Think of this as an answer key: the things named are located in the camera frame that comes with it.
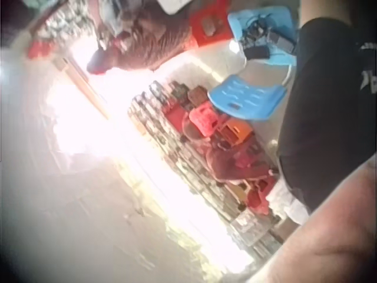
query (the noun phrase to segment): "red plastic stool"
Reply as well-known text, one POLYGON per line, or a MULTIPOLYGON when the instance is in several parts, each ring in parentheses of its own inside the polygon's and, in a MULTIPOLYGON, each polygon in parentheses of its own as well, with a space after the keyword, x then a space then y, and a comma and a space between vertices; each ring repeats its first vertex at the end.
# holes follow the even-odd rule
POLYGON ((276 184, 277 180, 274 176, 269 176, 264 180, 259 181, 259 190, 258 194, 263 203, 267 203, 269 205, 268 200, 266 199, 269 193, 272 191, 274 185, 276 184))
POLYGON ((247 194, 247 207, 254 213, 260 215, 269 214, 269 204, 261 200, 257 190, 251 190, 247 194))
POLYGON ((197 41, 198 47, 233 38, 233 33, 228 23, 227 9, 229 3, 229 0, 217 0, 215 3, 199 10, 190 17, 191 31, 197 41), (203 28, 204 21, 207 19, 210 19, 211 22, 219 21, 218 25, 215 24, 216 31, 213 35, 209 36, 203 28))
POLYGON ((53 42, 40 40, 33 41, 28 50, 28 58, 36 59, 47 57, 54 48, 55 44, 53 42))
POLYGON ((192 109, 188 117, 204 137, 212 136, 227 119, 226 115, 219 115, 215 112, 210 101, 192 109))

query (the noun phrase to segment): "dark hair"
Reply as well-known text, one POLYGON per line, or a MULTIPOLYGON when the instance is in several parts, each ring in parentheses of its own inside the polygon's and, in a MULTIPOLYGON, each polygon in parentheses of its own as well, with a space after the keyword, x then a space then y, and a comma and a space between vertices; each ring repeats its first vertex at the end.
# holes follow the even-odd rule
POLYGON ((99 48, 98 50, 96 50, 87 65, 88 73, 103 74, 106 73, 106 71, 112 69, 113 62, 111 61, 111 57, 111 49, 103 50, 102 48, 99 48))
POLYGON ((188 117, 185 117, 182 121, 182 131, 184 135, 192 142, 204 139, 201 131, 193 122, 190 121, 190 119, 188 119, 188 117))
POLYGON ((179 138, 179 141, 180 141, 181 143, 185 144, 185 143, 187 143, 187 142, 189 141, 189 138, 186 137, 186 136, 181 136, 181 137, 179 138))
POLYGON ((247 208, 247 206, 246 206, 246 204, 245 203, 240 203, 239 205, 238 205, 238 210, 239 211, 241 211, 241 212, 243 212, 246 208, 247 208))

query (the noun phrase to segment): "blue chair backrest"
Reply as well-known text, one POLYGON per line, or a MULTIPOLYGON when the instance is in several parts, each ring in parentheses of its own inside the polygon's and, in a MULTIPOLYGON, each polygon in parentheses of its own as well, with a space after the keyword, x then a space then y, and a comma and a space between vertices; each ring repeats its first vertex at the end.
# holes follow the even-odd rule
MULTIPOLYGON (((236 40, 240 40, 243 31, 258 19, 265 18, 269 27, 279 31, 291 40, 297 40, 296 24, 293 22, 290 11, 287 7, 271 6, 255 10, 242 10, 230 13, 228 22, 236 40)), ((296 57, 290 55, 276 46, 268 44, 265 38, 261 38, 256 45, 268 45, 270 49, 270 59, 258 60, 269 65, 296 65, 296 57)))
POLYGON ((212 104, 222 112, 242 120, 268 120, 285 96, 282 85, 254 87, 237 75, 229 76, 209 91, 212 104))

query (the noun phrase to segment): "black shirt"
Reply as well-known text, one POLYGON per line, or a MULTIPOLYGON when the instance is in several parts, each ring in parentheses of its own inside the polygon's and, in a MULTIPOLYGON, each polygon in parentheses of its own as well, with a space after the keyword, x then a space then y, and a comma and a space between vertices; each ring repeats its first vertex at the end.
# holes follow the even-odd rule
POLYGON ((376 44, 364 36, 325 18, 300 30, 278 154, 292 193, 311 211, 376 152, 376 44))

